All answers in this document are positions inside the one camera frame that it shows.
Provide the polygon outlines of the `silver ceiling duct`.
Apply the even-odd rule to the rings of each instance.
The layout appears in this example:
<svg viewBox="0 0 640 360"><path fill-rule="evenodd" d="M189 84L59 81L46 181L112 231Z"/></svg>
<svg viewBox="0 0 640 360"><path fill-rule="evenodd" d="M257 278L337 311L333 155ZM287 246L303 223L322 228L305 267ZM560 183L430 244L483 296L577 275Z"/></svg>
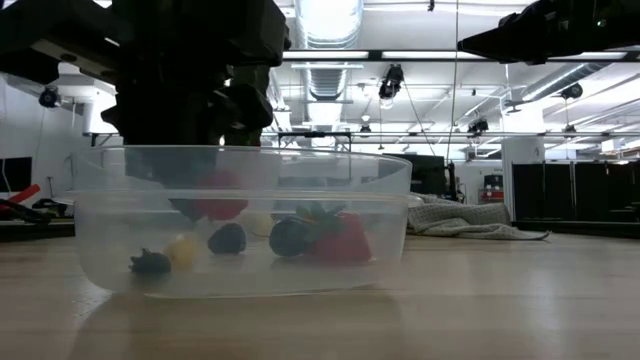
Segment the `silver ceiling duct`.
<svg viewBox="0 0 640 360"><path fill-rule="evenodd" d="M348 50L358 43L364 0L294 0L297 46L304 50ZM350 70L305 69L306 118L313 125L333 126L341 118Z"/></svg>

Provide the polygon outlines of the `large black screen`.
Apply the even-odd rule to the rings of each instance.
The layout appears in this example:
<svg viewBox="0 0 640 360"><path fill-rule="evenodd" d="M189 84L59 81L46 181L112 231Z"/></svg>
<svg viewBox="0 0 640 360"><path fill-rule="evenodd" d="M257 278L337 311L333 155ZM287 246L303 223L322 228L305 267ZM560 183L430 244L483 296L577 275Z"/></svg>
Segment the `large black screen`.
<svg viewBox="0 0 640 360"><path fill-rule="evenodd" d="M390 193L444 195L447 191L441 156L386 154L378 161L378 176Z"/></svg>

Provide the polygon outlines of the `grey cloth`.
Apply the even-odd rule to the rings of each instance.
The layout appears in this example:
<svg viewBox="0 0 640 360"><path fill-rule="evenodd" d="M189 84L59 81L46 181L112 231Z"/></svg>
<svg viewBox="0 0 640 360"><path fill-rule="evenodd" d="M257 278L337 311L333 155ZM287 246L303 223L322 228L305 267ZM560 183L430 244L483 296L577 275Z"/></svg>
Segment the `grey cloth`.
<svg viewBox="0 0 640 360"><path fill-rule="evenodd" d="M414 200L407 219L416 235L506 241L545 241L550 235L514 227L503 203L468 205L422 194L414 194Z"/></svg>

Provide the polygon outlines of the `black wall screen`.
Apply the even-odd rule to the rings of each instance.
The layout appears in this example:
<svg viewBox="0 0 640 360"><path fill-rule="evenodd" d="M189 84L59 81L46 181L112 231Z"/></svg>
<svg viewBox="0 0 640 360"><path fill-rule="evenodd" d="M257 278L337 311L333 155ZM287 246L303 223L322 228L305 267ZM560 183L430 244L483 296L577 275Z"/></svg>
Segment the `black wall screen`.
<svg viewBox="0 0 640 360"><path fill-rule="evenodd" d="M32 158L0 158L0 193L21 192L32 185Z"/></svg>

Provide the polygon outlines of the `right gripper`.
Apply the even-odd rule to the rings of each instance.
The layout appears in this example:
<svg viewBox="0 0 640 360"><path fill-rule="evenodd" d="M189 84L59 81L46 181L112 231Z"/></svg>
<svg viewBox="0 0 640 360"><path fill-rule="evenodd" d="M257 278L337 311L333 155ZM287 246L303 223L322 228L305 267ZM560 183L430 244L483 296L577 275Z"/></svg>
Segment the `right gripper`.
<svg viewBox="0 0 640 360"><path fill-rule="evenodd" d="M462 52L502 64L544 64L549 58L640 46L640 0L538 0L494 29L457 42Z"/></svg>

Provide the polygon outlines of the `red strawberry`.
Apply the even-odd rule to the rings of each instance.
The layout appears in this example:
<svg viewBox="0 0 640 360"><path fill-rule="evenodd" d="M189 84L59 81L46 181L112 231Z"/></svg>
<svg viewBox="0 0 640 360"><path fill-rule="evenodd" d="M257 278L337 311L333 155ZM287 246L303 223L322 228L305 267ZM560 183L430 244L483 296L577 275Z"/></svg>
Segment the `red strawberry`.
<svg viewBox="0 0 640 360"><path fill-rule="evenodd" d="M344 205L326 210L314 202L298 207L296 215L308 228L305 256L334 263L364 263L372 258L360 217L346 212Z"/></svg>
<svg viewBox="0 0 640 360"><path fill-rule="evenodd" d="M202 182L206 189L239 190L241 181L232 172L219 170L208 175ZM211 221L227 221L236 218L248 206L247 199L201 199L196 208Z"/></svg>

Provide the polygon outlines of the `red foam tube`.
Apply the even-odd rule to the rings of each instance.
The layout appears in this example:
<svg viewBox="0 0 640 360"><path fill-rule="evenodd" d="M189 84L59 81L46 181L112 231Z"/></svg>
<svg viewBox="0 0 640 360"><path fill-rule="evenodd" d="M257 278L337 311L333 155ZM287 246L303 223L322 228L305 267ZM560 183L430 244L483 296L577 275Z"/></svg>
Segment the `red foam tube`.
<svg viewBox="0 0 640 360"><path fill-rule="evenodd" d="M15 204L21 204L22 202L28 200L29 198L35 196L41 190L38 184L33 184L26 188L25 190L12 195L8 198L8 201Z"/></svg>

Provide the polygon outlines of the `dark blackberry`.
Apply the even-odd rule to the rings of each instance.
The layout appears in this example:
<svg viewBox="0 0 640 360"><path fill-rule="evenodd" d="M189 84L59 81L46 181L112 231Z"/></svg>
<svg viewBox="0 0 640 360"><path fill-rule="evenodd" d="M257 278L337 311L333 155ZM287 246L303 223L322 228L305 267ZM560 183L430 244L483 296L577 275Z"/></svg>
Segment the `dark blackberry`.
<svg viewBox="0 0 640 360"><path fill-rule="evenodd" d="M304 254L310 247L311 224L297 217L279 220L269 235L271 250L280 257Z"/></svg>
<svg viewBox="0 0 640 360"><path fill-rule="evenodd" d="M246 234L236 223L228 223L215 231L207 241L214 254L240 254L246 249Z"/></svg>

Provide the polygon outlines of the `clear plastic tupperware container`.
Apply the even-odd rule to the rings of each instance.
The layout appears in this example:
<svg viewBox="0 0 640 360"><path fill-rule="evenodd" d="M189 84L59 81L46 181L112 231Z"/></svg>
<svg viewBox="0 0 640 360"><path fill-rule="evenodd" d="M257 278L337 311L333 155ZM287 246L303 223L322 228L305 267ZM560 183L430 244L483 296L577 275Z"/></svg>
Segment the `clear plastic tupperware container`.
<svg viewBox="0 0 640 360"><path fill-rule="evenodd" d="M199 190L169 190L128 179L123 146L91 148L70 160L70 197L81 268L95 285L117 293L172 298L280 296L373 283L403 252L409 193L385 191L378 161L385 156L333 151L230 147L246 182L229 199L247 199L233 220L190 219L174 199L205 198ZM362 222L372 258L364 263L317 261L304 254L280 257L269 246L273 226L297 217L298 207L344 205ZM220 227L239 224L246 234L240 254L214 254L207 241ZM141 249L162 253L180 234L199 241L193 270L161 275L133 273Z"/></svg>

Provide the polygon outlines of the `black cabinets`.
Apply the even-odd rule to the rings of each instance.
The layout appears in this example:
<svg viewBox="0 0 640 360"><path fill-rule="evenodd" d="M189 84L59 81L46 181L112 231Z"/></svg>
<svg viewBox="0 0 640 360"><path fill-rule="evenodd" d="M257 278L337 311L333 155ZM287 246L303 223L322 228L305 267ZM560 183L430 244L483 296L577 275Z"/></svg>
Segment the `black cabinets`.
<svg viewBox="0 0 640 360"><path fill-rule="evenodd" d="M518 221L640 223L640 161L512 166Z"/></svg>

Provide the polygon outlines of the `small dark blueberry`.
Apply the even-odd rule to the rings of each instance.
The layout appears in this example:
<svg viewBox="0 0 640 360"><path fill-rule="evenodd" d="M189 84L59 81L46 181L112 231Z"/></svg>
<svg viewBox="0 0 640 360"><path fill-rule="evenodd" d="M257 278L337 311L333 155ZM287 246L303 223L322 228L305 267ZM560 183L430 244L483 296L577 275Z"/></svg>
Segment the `small dark blueberry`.
<svg viewBox="0 0 640 360"><path fill-rule="evenodd" d="M152 252L147 248L141 249L140 256L132 256L129 269L136 274L161 275L171 272L171 262L169 258L157 252Z"/></svg>

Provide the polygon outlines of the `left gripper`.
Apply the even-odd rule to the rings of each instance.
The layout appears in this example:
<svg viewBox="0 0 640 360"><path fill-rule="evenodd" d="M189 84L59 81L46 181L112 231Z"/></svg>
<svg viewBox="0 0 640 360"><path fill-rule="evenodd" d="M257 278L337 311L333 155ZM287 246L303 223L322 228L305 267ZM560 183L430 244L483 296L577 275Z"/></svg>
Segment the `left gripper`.
<svg viewBox="0 0 640 360"><path fill-rule="evenodd" d="M239 119L225 94L236 67L283 62L286 18L274 0L112 0L132 27L120 41L116 104L102 118L126 146L126 174L169 190L208 189L216 145Z"/></svg>

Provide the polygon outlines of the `red tool cart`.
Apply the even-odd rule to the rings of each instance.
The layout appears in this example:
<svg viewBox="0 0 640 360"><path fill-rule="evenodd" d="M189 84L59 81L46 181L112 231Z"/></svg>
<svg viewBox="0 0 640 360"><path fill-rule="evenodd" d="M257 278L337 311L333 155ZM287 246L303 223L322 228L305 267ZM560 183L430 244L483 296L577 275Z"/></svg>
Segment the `red tool cart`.
<svg viewBox="0 0 640 360"><path fill-rule="evenodd" d="M485 175L483 185L478 191L480 204L502 203L504 201L503 176L499 174Z"/></svg>

